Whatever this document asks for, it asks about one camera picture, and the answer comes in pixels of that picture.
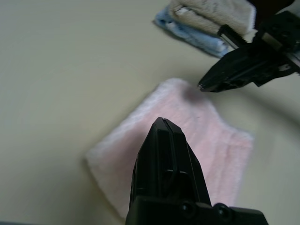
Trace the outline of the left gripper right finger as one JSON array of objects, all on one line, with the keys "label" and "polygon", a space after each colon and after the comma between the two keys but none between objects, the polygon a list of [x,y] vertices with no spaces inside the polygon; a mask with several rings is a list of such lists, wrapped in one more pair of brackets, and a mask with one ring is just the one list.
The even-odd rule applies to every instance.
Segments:
[{"label": "left gripper right finger", "polygon": [[165,125],[170,134],[173,165],[168,185],[170,196],[174,199],[188,199],[195,203],[211,205],[202,168],[184,133],[180,127],[167,119]]}]

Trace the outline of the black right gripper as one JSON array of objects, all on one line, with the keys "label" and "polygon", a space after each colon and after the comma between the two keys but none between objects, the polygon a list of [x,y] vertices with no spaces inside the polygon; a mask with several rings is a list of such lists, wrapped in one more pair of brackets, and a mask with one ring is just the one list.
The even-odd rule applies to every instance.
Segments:
[{"label": "black right gripper", "polygon": [[218,35],[234,50],[199,81],[203,92],[219,93],[250,83],[262,86],[300,72],[300,19],[289,11],[262,22],[250,43],[229,25],[221,26]]}]

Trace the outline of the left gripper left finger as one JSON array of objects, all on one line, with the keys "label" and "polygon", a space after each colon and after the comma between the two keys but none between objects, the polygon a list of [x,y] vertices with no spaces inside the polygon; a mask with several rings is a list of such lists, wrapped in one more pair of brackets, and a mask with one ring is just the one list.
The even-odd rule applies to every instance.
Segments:
[{"label": "left gripper left finger", "polygon": [[157,118],[135,161],[132,196],[176,196],[176,148],[171,122]]}]

